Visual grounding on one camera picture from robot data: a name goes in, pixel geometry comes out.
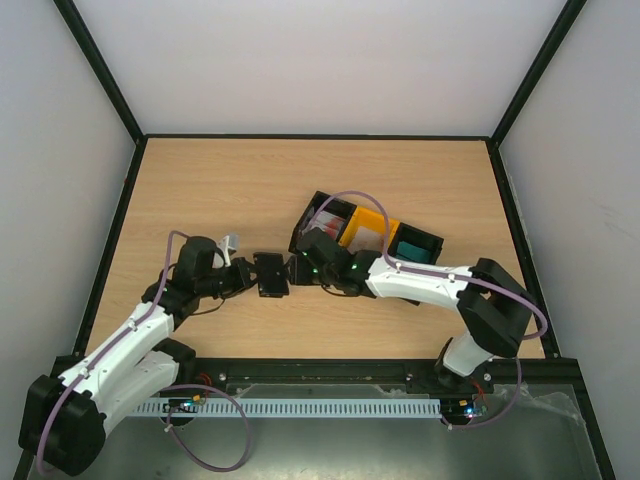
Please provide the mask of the black leather card holder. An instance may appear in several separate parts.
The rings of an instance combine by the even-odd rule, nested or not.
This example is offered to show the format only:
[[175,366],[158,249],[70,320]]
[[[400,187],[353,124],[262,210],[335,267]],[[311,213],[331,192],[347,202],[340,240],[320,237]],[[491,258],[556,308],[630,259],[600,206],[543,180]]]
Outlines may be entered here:
[[283,298],[289,295],[289,283],[284,257],[280,253],[257,252],[254,254],[259,296]]

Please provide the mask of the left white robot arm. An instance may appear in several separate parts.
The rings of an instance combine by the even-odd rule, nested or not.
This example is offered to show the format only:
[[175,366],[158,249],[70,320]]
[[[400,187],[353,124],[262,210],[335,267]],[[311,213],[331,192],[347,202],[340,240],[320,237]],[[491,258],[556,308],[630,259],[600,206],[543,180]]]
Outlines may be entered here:
[[18,444],[40,474],[83,473],[115,427],[155,394],[215,390],[195,378],[195,351],[171,336],[202,299],[225,301],[253,286],[251,264],[234,255],[237,243],[234,234],[186,237],[114,333],[71,367],[30,385]]

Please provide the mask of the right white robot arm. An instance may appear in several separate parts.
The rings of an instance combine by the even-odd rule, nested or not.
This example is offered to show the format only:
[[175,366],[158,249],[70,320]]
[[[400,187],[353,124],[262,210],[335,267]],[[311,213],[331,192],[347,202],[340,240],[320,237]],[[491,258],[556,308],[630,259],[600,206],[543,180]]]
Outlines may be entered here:
[[457,312],[465,331],[449,339],[434,366],[434,380],[455,392],[496,357],[514,358],[535,306],[530,295],[497,262],[442,267],[400,260],[375,250],[355,253],[313,228],[292,248],[294,285],[333,287],[348,297],[400,298]]

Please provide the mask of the red dotted card stack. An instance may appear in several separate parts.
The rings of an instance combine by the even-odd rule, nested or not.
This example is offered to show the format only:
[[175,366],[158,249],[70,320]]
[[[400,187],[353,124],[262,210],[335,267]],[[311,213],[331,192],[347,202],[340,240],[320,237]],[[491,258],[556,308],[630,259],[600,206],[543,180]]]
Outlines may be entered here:
[[327,211],[322,211],[313,221],[308,223],[306,229],[311,230],[313,228],[319,228],[323,232],[327,233],[332,239],[337,240],[344,225],[345,219],[343,217]]

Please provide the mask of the black bin with red cards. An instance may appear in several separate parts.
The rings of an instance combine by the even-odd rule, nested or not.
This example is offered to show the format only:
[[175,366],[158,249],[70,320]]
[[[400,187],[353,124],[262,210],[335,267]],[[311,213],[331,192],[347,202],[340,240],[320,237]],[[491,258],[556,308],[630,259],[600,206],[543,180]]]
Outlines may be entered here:
[[288,247],[289,253],[295,254],[297,252],[296,245],[301,236],[307,230],[315,227],[328,233],[336,241],[343,237],[347,225],[355,213],[356,205],[348,201],[334,199],[316,216],[321,205],[328,198],[329,195],[327,193],[315,192],[292,231]]

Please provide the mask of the white patterned card stack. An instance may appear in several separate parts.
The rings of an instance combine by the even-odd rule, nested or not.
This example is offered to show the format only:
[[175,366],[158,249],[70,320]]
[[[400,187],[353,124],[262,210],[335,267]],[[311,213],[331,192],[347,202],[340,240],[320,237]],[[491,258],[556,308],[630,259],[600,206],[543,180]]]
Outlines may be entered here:
[[384,247],[384,233],[370,228],[359,226],[351,240],[348,250],[356,253],[360,250],[372,250],[380,252]]

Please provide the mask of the teal card stack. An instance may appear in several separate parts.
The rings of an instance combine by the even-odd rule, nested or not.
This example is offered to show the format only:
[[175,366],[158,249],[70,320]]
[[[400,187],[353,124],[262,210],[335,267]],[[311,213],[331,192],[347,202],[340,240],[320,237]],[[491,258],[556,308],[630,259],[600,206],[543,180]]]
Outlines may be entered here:
[[429,264],[431,262],[432,253],[421,246],[400,241],[396,248],[395,257],[410,262]]

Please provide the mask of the black bin with teal cards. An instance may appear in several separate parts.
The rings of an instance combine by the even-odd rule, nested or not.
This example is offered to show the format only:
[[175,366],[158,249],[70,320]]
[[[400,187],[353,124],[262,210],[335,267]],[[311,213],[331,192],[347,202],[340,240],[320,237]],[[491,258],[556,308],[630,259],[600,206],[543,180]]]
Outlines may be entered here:
[[416,246],[428,249],[432,253],[431,262],[428,265],[435,265],[442,251],[444,239],[440,236],[420,230],[406,223],[400,223],[392,235],[388,248],[388,255],[395,257],[396,248],[400,241],[409,242]]

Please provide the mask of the yellow bin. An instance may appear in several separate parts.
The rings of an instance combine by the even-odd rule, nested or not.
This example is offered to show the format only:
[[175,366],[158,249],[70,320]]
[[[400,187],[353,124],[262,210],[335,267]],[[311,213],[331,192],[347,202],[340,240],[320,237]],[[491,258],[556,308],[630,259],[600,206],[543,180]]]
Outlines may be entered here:
[[381,252],[385,231],[385,220],[381,213],[358,206],[347,222],[338,243],[351,253],[359,250]]

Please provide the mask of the black aluminium frame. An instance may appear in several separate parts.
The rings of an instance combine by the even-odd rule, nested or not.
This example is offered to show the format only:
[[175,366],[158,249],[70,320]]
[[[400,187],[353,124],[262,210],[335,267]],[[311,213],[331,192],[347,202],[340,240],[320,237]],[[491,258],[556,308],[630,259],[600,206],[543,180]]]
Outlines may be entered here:
[[[520,213],[517,213],[515,194],[510,180],[507,179],[507,172],[501,156],[500,146],[504,142],[511,127],[524,109],[535,87],[544,75],[547,67],[553,60],[556,52],[562,45],[564,39],[570,32],[573,24],[578,19],[587,1],[566,1],[562,7],[553,26],[547,34],[535,59],[529,67],[524,79],[519,85],[513,99],[509,103],[502,116],[496,130],[491,136],[474,135],[391,135],[391,134],[305,134],[305,133],[249,133],[249,134],[226,134],[226,133],[194,133],[194,134],[144,134],[134,119],[133,113],[127,104],[115,78],[112,75],[106,61],[104,60],[99,47],[97,46],[91,32],[86,25],[80,11],[74,1],[53,1],[61,18],[72,34],[75,42],[82,51],[84,57],[92,68],[96,78],[107,94],[109,100],[115,107],[125,128],[135,143],[135,150],[124,180],[124,186],[118,201],[114,219],[111,223],[106,244],[101,256],[100,264],[93,282],[88,303],[85,308],[82,321],[79,326],[76,340],[70,355],[56,357],[52,373],[60,373],[63,366],[71,366],[71,360],[80,360],[81,354],[85,353],[89,342],[90,333],[95,324],[98,304],[102,298],[107,276],[110,272],[116,246],[121,235],[122,227],[129,209],[131,197],[134,192],[135,183],[143,162],[143,154],[150,139],[249,139],[249,140],[300,140],[300,141],[423,141],[423,142],[483,142],[487,148],[489,160],[493,169],[497,189],[500,193],[505,217],[509,225],[512,242],[518,258],[521,272],[524,275],[524,283],[533,295],[537,306],[548,316],[548,309],[544,294],[539,282],[538,274],[534,266],[529,241],[525,238],[524,223]],[[563,358],[556,339],[551,320],[547,320],[547,333],[542,335],[542,348],[544,360],[527,360],[526,367],[529,370],[537,368],[540,375],[537,383],[552,384],[555,380],[568,381],[573,378],[569,373],[580,376],[580,382],[584,383],[582,374],[579,372],[577,360]],[[599,472],[604,474],[605,479],[615,479],[613,467],[611,465],[604,440],[602,439],[599,426],[592,408],[592,404],[586,387],[582,385],[582,390],[578,391],[578,406],[580,412],[586,414],[587,433],[591,446],[595,448],[596,465]]]

